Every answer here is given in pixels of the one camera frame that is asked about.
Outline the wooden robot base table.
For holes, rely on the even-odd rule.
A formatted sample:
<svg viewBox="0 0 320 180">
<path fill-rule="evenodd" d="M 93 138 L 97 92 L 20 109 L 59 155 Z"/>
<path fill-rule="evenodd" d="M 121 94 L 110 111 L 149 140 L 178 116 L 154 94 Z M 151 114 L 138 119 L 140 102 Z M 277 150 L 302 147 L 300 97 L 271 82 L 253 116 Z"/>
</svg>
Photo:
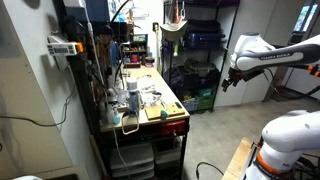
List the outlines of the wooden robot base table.
<svg viewBox="0 0 320 180">
<path fill-rule="evenodd" d="M 221 180 L 241 180 L 241 175 L 247 167 L 246 162 L 252 144 L 252 140 L 242 138 Z"/>
</svg>

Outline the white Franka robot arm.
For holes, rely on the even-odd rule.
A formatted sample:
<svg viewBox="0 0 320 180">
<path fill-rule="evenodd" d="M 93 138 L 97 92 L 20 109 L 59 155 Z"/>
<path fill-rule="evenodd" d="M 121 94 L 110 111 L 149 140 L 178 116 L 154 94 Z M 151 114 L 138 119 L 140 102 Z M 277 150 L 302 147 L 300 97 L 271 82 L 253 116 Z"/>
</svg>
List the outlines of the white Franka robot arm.
<svg viewBox="0 0 320 180">
<path fill-rule="evenodd" d="M 319 75 L 312 66 L 320 60 L 320 36 L 297 44 L 276 48 L 258 33 L 238 38 L 230 56 L 228 77 L 222 87 L 235 86 L 262 74 L 266 68 L 305 64 L 310 73 Z M 320 111 L 290 111 L 265 125 L 263 143 L 254 161 L 245 169 L 247 180 L 290 180 L 295 164 L 307 150 L 320 148 Z"/>
</svg>

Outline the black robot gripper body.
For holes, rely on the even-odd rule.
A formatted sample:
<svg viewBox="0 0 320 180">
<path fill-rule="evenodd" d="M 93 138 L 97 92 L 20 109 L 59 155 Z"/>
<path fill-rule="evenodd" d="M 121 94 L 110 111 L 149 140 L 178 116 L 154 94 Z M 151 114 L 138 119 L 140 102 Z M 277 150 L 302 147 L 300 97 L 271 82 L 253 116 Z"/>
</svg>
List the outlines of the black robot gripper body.
<svg viewBox="0 0 320 180">
<path fill-rule="evenodd" d="M 230 85 L 233 85 L 234 87 L 236 87 L 238 82 L 241 80 L 244 80 L 244 81 L 247 80 L 246 74 L 242 71 L 230 68 L 228 70 L 228 77 L 223 80 L 221 87 L 223 91 L 226 92 Z"/>
</svg>

